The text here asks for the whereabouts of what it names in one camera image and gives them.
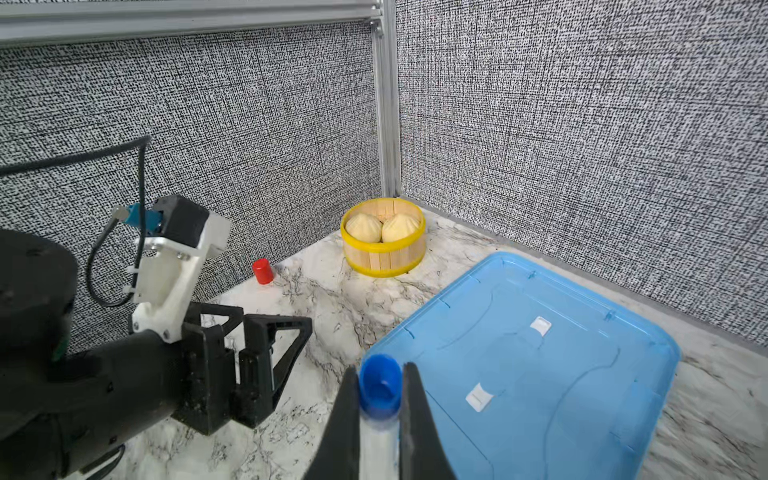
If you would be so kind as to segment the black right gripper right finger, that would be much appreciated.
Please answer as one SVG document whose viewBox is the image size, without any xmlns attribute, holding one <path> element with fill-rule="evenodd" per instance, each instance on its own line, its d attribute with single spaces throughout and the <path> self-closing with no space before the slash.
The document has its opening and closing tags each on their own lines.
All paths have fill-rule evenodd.
<svg viewBox="0 0 768 480">
<path fill-rule="evenodd" d="M 401 399 L 399 478 L 455 479 L 442 448 L 417 366 L 403 367 Z"/>
</svg>

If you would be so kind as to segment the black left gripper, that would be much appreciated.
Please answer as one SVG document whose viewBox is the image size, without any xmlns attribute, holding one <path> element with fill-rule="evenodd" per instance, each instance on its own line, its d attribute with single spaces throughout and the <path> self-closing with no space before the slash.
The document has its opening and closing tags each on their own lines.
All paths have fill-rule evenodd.
<svg viewBox="0 0 768 480">
<path fill-rule="evenodd" d="M 201 302 L 192 302 L 185 314 L 181 340 L 182 396 L 171 417 L 200 434 L 214 434 L 230 421 L 231 413 L 233 420 L 249 428 L 266 420 L 276 410 L 299 355 L 313 333 L 309 317 L 244 316 L 241 307 Z M 202 327 L 207 317 L 226 321 Z M 235 389 L 235 352 L 226 347 L 225 336 L 242 322 L 245 348 L 238 354 L 240 381 Z M 298 334 L 273 364 L 273 345 L 280 331 Z"/>
</svg>

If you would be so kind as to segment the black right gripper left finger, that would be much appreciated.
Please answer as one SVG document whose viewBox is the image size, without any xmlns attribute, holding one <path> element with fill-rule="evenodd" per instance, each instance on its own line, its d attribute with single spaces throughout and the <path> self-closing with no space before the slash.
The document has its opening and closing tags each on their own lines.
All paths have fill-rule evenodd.
<svg viewBox="0 0 768 480">
<path fill-rule="evenodd" d="M 316 454 L 304 479 L 354 479 L 360 468 L 360 403 L 358 375 L 348 367 Z"/>
</svg>

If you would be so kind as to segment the blue capped test tube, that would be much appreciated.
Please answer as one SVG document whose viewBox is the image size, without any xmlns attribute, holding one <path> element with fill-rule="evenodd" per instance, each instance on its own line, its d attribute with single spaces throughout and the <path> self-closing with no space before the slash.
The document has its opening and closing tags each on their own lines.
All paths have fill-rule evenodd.
<svg viewBox="0 0 768 480">
<path fill-rule="evenodd" d="M 399 410 L 403 374 L 384 354 L 368 356 L 358 375 L 360 479 L 398 479 Z"/>
</svg>

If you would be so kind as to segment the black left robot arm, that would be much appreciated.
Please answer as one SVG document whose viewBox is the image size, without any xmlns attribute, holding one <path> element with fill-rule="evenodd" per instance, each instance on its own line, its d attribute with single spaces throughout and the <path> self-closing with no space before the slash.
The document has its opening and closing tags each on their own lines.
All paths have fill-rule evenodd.
<svg viewBox="0 0 768 480">
<path fill-rule="evenodd" d="M 68 353 L 77 262 L 65 247 L 1 234 L 1 475 L 101 479 L 128 440 L 173 418 L 204 435 L 276 409 L 312 333 L 308 317 L 194 302 L 174 342 L 153 331 Z"/>
</svg>

